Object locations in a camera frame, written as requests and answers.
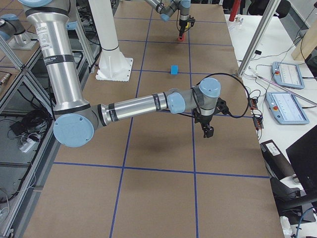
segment blue cable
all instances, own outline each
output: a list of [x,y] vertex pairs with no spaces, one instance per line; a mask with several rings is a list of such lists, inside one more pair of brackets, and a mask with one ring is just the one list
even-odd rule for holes
[[305,214],[306,214],[309,210],[312,210],[312,209],[314,209],[314,208],[317,209],[316,207],[310,207],[309,209],[307,209],[307,210],[302,214],[302,216],[301,216],[301,218],[299,219],[299,222],[298,222],[298,226],[297,226],[295,238],[298,237],[299,226],[301,225],[302,220],[303,220]]

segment white table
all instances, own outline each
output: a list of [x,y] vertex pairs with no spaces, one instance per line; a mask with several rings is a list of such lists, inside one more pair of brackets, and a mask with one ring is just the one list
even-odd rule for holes
[[[234,51],[236,54],[236,58],[238,63],[241,63],[241,60],[244,57],[245,52],[251,42],[251,39],[255,33],[255,30],[261,20],[261,16],[250,16],[250,15],[242,15],[243,23],[242,25],[238,25],[235,22],[229,22],[229,15],[226,15],[226,20],[229,28],[230,37],[232,40],[232,44],[234,47]],[[257,50],[261,51],[261,56],[256,56],[255,59],[262,56],[273,56],[267,58],[260,58],[258,60],[253,60],[250,62],[249,66],[252,69],[257,68],[257,73],[266,78],[271,79],[271,67],[262,66],[260,64],[272,65],[274,61],[283,61],[288,63],[297,63],[302,64],[303,61],[294,61],[291,57],[295,46],[291,49],[290,47],[293,45],[292,40],[284,29],[282,23],[278,19],[278,17],[273,17],[269,26],[267,27],[263,38],[261,39]],[[312,73],[306,66],[306,64],[300,65],[301,73],[303,77],[313,77]],[[246,74],[253,75],[251,69],[246,70]],[[259,89],[261,91],[261,95],[265,94],[265,89],[259,86],[255,82],[255,78],[243,76],[242,77],[244,84],[252,90]],[[261,84],[263,87],[267,88],[268,83],[264,82],[261,79],[257,79],[257,82]],[[315,79],[304,79],[305,89],[303,90],[294,90],[294,92],[317,102],[317,81]],[[274,85],[270,85],[268,88],[268,92],[278,92],[282,91]],[[310,107],[311,104],[300,100],[300,104],[302,107]],[[263,125],[264,129],[262,130],[262,136],[259,140],[259,143],[272,139],[276,145],[279,147],[281,152],[286,155],[286,149],[293,144],[298,138],[304,135],[307,131],[313,128],[317,124],[317,108],[305,109],[305,113],[310,120],[310,123],[307,125],[280,125],[273,118],[269,108],[264,103],[264,97],[259,98],[258,108],[262,111],[264,120]],[[283,182],[287,184],[289,187],[298,187],[295,185],[290,178],[283,179]],[[301,224],[302,230],[299,233],[299,237],[303,238],[305,236],[316,236],[317,235],[317,222],[309,223],[309,224]],[[293,232],[296,232],[296,226],[292,226]]]

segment red cylinder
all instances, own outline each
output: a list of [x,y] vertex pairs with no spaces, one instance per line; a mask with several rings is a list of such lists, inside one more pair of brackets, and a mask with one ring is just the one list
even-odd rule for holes
[[231,10],[229,21],[234,21],[234,18],[236,17],[238,8],[240,6],[240,2],[241,2],[241,0],[234,0],[234,4],[233,4],[232,10]]

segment black monitor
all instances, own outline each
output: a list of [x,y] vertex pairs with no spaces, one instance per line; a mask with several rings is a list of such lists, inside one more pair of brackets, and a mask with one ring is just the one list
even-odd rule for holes
[[[298,210],[298,216],[295,216],[298,218],[307,208],[317,207],[317,126],[288,147],[286,154],[305,192],[294,192],[295,190],[290,192],[290,190],[282,188],[280,184],[276,186],[277,181],[273,181],[273,183],[271,181],[271,184],[272,188],[273,184],[275,185],[273,193],[275,197],[278,197],[275,201],[280,215],[292,212],[294,216]],[[281,190],[287,196],[280,196]],[[306,222],[315,220],[312,212],[310,215],[312,220],[308,217]],[[291,224],[296,224],[296,220],[291,220]]]

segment computer monitor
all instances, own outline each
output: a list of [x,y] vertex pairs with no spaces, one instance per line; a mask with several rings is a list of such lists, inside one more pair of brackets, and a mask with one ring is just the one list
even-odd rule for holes
[[[288,147],[286,154],[305,192],[288,188],[277,179],[271,179],[271,185],[279,214],[297,224],[303,212],[312,205],[317,207],[317,126]],[[303,221],[315,221],[313,212]]]

